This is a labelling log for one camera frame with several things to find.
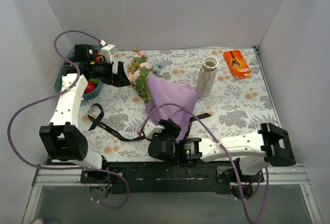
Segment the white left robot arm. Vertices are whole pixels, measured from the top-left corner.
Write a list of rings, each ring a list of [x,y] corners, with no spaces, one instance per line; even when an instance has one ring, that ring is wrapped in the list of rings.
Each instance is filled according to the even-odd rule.
[[[75,46],[74,57],[62,69],[61,89],[65,93],[60,95],[49,124],[39,130],[51,159],[92,168],[92,177],[99,183],[109,179],[110,171],[102,165],[102,156],[88,148],[88,141],[78,128],[80,103],[89,79],[98,79],[117,88],[130,85],[122,61],[118,62],[117,71],[113,71],[115,45],[104,42],[101,45],[100,54],[91,45]]]

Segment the artificial flower bunch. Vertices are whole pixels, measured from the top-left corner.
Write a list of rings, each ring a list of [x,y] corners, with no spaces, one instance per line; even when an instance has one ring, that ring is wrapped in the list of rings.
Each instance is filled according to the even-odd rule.
[[[159,76],[164,68],[164,63],[161,60],[149,63],[147,54],[140,51],[137,47],[133,51],[136,55],[132,57],[131,63],[127,67],[129,71],[128,80],[130,81],[130,86],[136,89],[138,95],[147,104],[153,100],[147,86],[148,76],[150,74]]]

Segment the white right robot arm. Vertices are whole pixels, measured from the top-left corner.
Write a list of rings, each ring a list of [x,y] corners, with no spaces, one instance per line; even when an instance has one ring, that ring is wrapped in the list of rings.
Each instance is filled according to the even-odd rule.
[[[263,123],[260,129],[244,135],[222,138],[218,143],[207,138],[186,138],[176,141],[181,128],[171,120],[160,125],[147,122],[143,134],[151,142],[148,154],[170,165],[197,166],[199,162],[232,159],[234,177],[245,181],[265,167],[288,167],[296,164],[286,130]]]

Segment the black ribbon gold lettering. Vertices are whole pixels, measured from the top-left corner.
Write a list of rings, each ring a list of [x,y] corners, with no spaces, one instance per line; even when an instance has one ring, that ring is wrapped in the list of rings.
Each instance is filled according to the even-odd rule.
[[[141,137],[139,137],[139,135],[134,139],[127,139],[127,138],[123,137],[117,131],[115,131],[114,129],[110,128],[109,126],[107,126],[106,124],[101,122],[102,118],[104,117],[103,107],[98,103],[93,104],[91,106],[91,108],[93,108],[93,107],[98,107],[101,112],[97,116],[97,118],[94,118],[94,117],[90,116],[89,114],[87,114],[89,120],[92,121],[92,125],[89,128],[89,130],[93,130],[96,128],[96,126],[99,126],[100,128],[104,129],[105,131],[107,131],[108,133],[110,133],[111,135],[115,136],[116,138],[118,138],[120,141],[123,141],[123,142],[135,142],[135,141],[143,140]]]

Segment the purple paper bouquet wrap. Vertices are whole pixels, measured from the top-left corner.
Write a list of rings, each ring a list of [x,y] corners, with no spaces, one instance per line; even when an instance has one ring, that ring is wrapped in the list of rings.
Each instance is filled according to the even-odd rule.
[[[147,87],[152,98],[152,101],[145,105],[148,113],[166,103],[178,104],[188,110],[186,112],[177,106],[168,105],[158,109],[150,118],[156,125],[161,119],[171,119],[181,128],[176,139],[177,142],[181,141],[188,130],[190,114],[193,112],[199,97],[198,93],[192,90],[189,84],[182,86],[152,75],[148,76]]]

